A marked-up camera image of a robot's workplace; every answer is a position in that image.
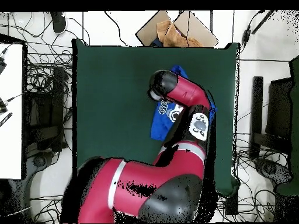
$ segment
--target tangled wires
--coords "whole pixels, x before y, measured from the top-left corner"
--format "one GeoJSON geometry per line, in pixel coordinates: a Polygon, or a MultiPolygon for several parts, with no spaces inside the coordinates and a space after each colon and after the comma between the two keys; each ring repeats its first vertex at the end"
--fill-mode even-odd
{"type": "Polygon", "coordinates": [[[40,197],[32,198],[31,201],[49,201],[49,203],[41,209],[41,211],[35,215],[35,223],[60,223],[61,211],[58,209],[61,207],[61,198],[56,199],[55,197],[62,197],[62,195],[51,196],[51,197],[40,197]],[[40,220],[41,216],[50,217],[50,220],[40,220]]]}
{"type": "MultiPolygon", "coordinates": [[[[243,139],[237,139],[237,140],[249,144],[249,142],[247,142],[246,140],[243,140],[243,139]]],[[[238,148],[242,149],[242,148],[248,148],[248,147],[247,146],[238,146],[238,148]]],[[[278,162],[282,156],[287,161],[287,157],[285,154],[279,153],[273,149],[260,148],[260,151],[261,151],[262,155],[260,155],[259,158],[266,159],[273,155],[279,155],[279,158],[275,162],[278,162]]],[[[235,170],[234,170],[234,176],[241,183],[240,189],[243,189],[242,187],[245,187],[250,192],[249,197],[242,198],[239,196],[238,205],[240,207],[250,207],[250,209],[247,209],[244,211],[239,211],[236,216],[234,216],[234,215],[227,216],[227,215],[225,215],[225,211],[224,211],[225,199],[220,198],[218,201],[218,204],[217,204],[217,211],[222,216],[222,221],[224,221],[224,220],[229,221],[229,222],[268,222],[268,221],[272,221],[273,216],[274,216],[274,207],[275,207],[274,203],[268,201],[267,203],[262,204],[261,201],[257,199],[257,197],[260,193],[267,192],[270,195],[274,196],[274,199],[276,199],[275,193],[273,191],[270,191],[267,189],[258,190],[257,192],[253,193],[253,188],[251,188],[248,185],[248,182],[250,181],[251,177],[250,177],[249,173],[246,171],[247,168],[253,168],[254,169],[253,172],[257,173],[257,171],[255,170],[254,164],[253,164],[254,160],[255,160],[255,158],[252,159],[249,157],[249,152],[247,149],[239,150],[236,155],[236,166],[235,166],[235,170]],[[247,176],[248,176],[247,181],[242,180],[238,176],[238,172],[240,172],[240,171],[244,171],[247,174],[247,176]]]]}

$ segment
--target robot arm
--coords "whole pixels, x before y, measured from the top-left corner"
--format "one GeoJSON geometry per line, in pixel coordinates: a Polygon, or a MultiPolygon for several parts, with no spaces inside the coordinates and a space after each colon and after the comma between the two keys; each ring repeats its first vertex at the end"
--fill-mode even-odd
{"type": "Polygon", "coordinates": [[[191,222],[201,194],[210,103],[195,83],[170,71],[150,80],[149,95],[185,109],[153,164],[93,157],[67,187],[61,221],[114,223],[114,212],[145,222],[191,222]]]}

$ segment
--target black cable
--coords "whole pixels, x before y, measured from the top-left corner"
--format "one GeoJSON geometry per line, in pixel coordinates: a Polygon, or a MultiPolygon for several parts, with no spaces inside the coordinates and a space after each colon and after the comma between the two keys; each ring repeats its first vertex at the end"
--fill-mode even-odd
{"type": "Polygon", "coordinates": [[[243,118],[245,118],[246,116],[250,115],[251,113],[252,113],[252,111],[251,111],[250,113],[244,115],[243,117],[239,118],[239,120],[237,121],[237,123],[238,123],[241,119],[243,119],[243,118]]]}
{"type": "Polygon", "coordinates": [[[32,19],[32,12],[30,13],[30,19],[29,19],[29,21],[27,22],[27,24],[26,24],[26,26],[24,27],[24,29],[26,29],[26,27],[27,27],[28,24],[30,23],[31,19],[32,19]]]}
{"type": "MultiPolygon", "coordinates": [[[[109,19],[110,19],[112,22],[115,23],[115,25],[116,25],[117,28],[119,29],[119,25],[116,23],[116,21],[114,21],[114,20],[111,18],[111,16],[109,16],[109,15],[107,14],[106,11],[104,11],[104,13],[105,13],[106,16],[109,17],[109,19]]],[[[125,46],[128,46],[128,45],[121,39],[121,37],[120,37],[120,29],[119,29],[119,39],[120,39],[120,41],[121,41],[122,43],[124,43],[125,46]]]]}
{"type": "Polygon", "coordinates": [[[188,42],[189,21],[190,21],[190,11],[189,11],[189,18],[188,18],[188,31],[187,31],[187,35],[186,35],[186,41],[187,41],[188,47],[189,47],[189,42],[188,42]]]}
{"type": "Polygon", "coordinates": [[[249,37],[250,37],[250,34],[251,34],[251,23],[253,21],[253,19],[260,13],[263,13],[265,10],[259,10],[251,19],[251,21],[249,22],[248,26],[247,26],[247,29],[244,30],[244,33],[243,33],[243,37],[242,37],[242,46],[243,46],[243,49],[242,51],[240,52],[240,54],[243,52],[243,50],[245,49],[246,45],[247,45],[247,42],[249,41],[249,37]]]}
{"type": "MultiPolygon", "coordinates": [[[[77,22],[74,18],[67,18],[67,20],[73,20],[75,22],[77,22]]],[[[91,38],[89,37],[89,33],[87,32],[87,30],[83,27],[83,25],[81,25],[79,22],[77,22],[78,25],[80,25],[87,33],[88,36],[88,40],[89,40],[89,45],[91,45],[91,38]]]]}

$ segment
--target blue towel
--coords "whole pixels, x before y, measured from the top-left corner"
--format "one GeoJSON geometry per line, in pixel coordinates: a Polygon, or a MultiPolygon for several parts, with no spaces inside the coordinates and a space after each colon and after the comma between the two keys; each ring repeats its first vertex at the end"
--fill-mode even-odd
{"type": "MultiPolygon", "coordinates": [[[[186,75],[185,71],[181,66],[175,65],[171,68],[171,71],[188,79],[188,76],[186,75]]],[[[209,118],[211,122],[214,114],[217,111],[217,108],[209,93],[208,99],[211,104],[209,118]]],[[[151,127],[151,138],[154,140],[164,141],[173,123],[175,122],[176,118],[182,110],[183,107],[174,102],[170,102],[167,100],[161,100],[160,102],[158,102],[151,127]]]]}

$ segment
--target green tabletop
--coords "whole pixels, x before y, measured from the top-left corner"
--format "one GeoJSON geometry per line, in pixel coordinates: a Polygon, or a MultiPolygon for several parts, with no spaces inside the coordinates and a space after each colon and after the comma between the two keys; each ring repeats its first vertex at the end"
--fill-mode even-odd
{"type": "Polygon", "coordinates": [[[92,156],[152,163],[162,142],[150,138],[157,102],[147,96],[149,79],[159,69],[180,65],[213,95],[218,108],[215,185],[224,195],[233,192],[237,43],[225,49],[76,44],[78,167],[92,156]]]}

